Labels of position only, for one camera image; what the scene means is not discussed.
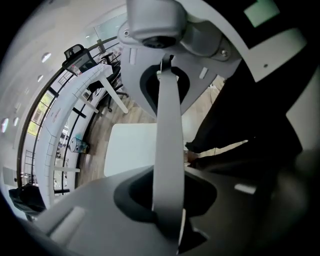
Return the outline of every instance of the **recessed light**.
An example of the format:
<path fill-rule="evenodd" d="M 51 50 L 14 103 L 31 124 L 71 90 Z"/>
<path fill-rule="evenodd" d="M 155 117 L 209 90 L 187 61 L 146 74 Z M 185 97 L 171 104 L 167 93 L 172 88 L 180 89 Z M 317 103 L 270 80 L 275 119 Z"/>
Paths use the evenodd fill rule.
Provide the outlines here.
<path fill-rule="evenodd" d="M 1 132 L 4 133 L 8 127 L 9 118 L 4 118 L 1 121 Z"/>
<path fill-rule="evenodd" d="M 47 59 L 49 59 L 51 56 L 51 53 L 50 52 L 46 52 L 42 55 L 42 58 L 41 58 L 41 61 L 42 63 L 44 63 Z"/>
<path fill-rule="evenodd" d="M 43 77 L 44 77 L 43 74 L 39 75 L 39 76 L 38 76 L 38 82 L 40 82 Z"/>
<path fill-rule="evenodd" d="M 19 122 L 19 117 L 15 117 L 13 119 L 13 126 L 17 126 L 18 122 Z"/>

